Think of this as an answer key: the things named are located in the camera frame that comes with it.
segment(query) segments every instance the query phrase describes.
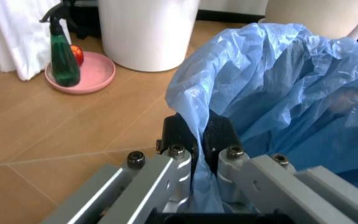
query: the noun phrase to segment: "green spray bottle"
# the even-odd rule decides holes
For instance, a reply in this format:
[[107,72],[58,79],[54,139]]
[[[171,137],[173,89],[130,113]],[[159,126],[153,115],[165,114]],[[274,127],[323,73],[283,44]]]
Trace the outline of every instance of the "green spray bottle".
[[50,21],[50,44],[52,75],[60,86],[70,87],[80,82],[80,69],[71,51],[70,44],[60,25],[60,19],[67,19],[70,2],[64,1],[46,12],[40,22]]

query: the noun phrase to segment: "wooden floor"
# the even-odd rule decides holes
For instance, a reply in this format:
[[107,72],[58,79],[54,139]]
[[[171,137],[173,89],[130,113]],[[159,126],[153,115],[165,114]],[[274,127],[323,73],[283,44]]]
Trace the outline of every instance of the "wooden floor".
[[[188,55],[226,28],[198,21]],[[73,38],[103,53],[100,39]],[[131,150],[152,156],[162,122],[174,113],[164,95],[175,70],[142,73],[117,66],[104,90],[71,96],[43,74],[22,82],[0,72],[0,224],[37,223],[103,164],[121,164]]]

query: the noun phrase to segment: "white curtain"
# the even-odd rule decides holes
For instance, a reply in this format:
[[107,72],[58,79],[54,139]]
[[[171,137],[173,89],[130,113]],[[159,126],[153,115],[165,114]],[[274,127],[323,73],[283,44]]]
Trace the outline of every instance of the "white curtain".
[[[39,23],[59,0],[0,0],[0,70],[30,80],[50,62],[49,23]],[[70,42],[65,21],[61,21]]]

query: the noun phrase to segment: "bolt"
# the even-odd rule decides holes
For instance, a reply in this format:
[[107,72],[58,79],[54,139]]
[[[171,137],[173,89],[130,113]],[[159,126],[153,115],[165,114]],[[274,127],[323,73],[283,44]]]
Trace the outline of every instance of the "bolt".
[[278,164],[280,164],[280,166],[284,168],[286,168],[289,164],[288,158],[283,154],[276,153],[271,155],[271,157],[274,161],[276,161]]
[[185,147],[180,144],[173,144],[168,147],[168,156],[178,160],[185,156]]
[[157,153],[161,152],[161,144],[162,144],[162,140],[161,139],[157,139],[156,140],[156,151]]
[[244,150],[238,145],[229,146],[226,152],[226,156],[230,160],[239,159],[244,155]]
[[140,169],[145,164],[145,155],[140,151],[133,151],[128,154],[126,163],[128,164],[129,168]]

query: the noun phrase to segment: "pink saucer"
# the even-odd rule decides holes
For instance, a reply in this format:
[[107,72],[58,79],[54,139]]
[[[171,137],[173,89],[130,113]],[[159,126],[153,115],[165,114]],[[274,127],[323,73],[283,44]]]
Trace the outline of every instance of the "pink saucer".
[[114,63],[106,56],[94,52],[83,52],[84,61],[80,67],[81,81],[73,87],[59,86],[51,73],[50,64],[45,69],[45,77],[58,90],[71,94],[87,94],[106,87],[116,73]]

